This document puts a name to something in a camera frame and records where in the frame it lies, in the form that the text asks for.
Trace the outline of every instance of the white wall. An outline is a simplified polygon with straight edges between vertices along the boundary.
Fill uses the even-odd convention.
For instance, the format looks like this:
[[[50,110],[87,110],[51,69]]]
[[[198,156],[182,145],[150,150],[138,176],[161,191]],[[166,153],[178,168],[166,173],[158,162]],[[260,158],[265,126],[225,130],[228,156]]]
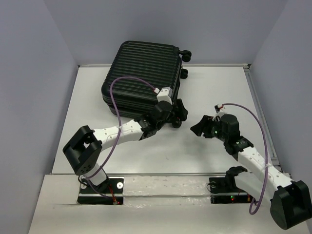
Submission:
[[[192,63],[251,63],[286,0],[44,0],[78,64],[112,63],[121,43],[191,50]]]
[[[77,66],[42,0],[1,0],[0,33],[0,232],[25,234]]]
[[[312,195],[312,1],[287,3],[251,71],[282,168]]]

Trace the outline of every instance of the ribbed suitcase shell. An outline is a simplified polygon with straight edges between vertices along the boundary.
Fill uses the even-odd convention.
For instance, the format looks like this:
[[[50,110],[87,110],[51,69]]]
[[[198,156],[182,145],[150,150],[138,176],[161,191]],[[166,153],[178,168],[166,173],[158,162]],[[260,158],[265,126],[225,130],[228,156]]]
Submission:
[[[181,58],[179,48],[172,45],[140,41],[124,42],[102,85],[104,101],[115,113],[110,98],[110,85],[118,77],[141,78],[159,89],[171,87],[173,100],[180,85]],[[114,84],[113,95],[122,116],[136,117],[151,110],[157,104],[156,94],[146,84],[131,79]]]

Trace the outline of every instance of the screw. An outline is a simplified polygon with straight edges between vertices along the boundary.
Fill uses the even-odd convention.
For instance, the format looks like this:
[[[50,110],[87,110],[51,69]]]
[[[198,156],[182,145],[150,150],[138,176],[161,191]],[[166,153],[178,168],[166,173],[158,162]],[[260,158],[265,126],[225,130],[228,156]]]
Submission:
[[[118,182],[118,183],[117,183],[117,188],[118,188],[118,189],[122,189],[122,188],[123,188],[123,183]]]
[[[210,187],[211,187],[212,189],[216,188],[216,184],[215,184],[214,181],[212,181],[212,182],[210,183]]]

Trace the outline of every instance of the red wire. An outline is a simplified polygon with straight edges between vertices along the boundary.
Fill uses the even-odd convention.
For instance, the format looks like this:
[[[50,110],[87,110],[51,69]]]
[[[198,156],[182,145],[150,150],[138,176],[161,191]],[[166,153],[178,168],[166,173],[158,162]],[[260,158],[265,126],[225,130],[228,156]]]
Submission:
[[[109,186],[108,186],[108,188],[109,188],[109,191],[111,191],[111,194],[112,194],[112,197],[113,197],[113,201],[116,201],[116,198],[115,198],[115,195],[114,195],[114,192],[113,192],[112,186],[111,186],[111,185],[109,185]]]

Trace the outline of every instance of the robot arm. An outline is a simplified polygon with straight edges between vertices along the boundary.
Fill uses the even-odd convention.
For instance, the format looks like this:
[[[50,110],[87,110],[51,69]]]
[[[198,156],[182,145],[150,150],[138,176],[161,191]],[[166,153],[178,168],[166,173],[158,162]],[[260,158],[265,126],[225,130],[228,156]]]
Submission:
[[[93,129],[83,126],[73,135],[63,148],[76,175],[89,177],[94,185],[99,185],[107,179],[106,173],[99,170],[97,160],[99,154],[112,147],[121,130],[117,144],[128,141],[143,140],[156,134],[158,130],[174,115],[171,100],[171,88],[163,88],[157,95],[158,104],[154,108],[136,119],[124,123],[121,127],[115,126],[104,129]],[[187,111],[183,109],[182,121],[185,121]]]
[[[302,181],[293,181],[271,164],[265,165],[264,158],[254,145],[240,135],[237,118],[227,114],[224,108],[215,108],[217,114],[214,117],[204,116],[191,130],[197,136],[216,137],[223,141],[226,152],[252,172],[250,174],[244,167],[231,168],[226,175],[228,184],[259,198],[261,189],[254,180],[256,177],[263,183],[265,167],[268,167],[264,198],[271,201],[270,213],[277,225],[286,230],[311,218],[312,204],[308,186]]]

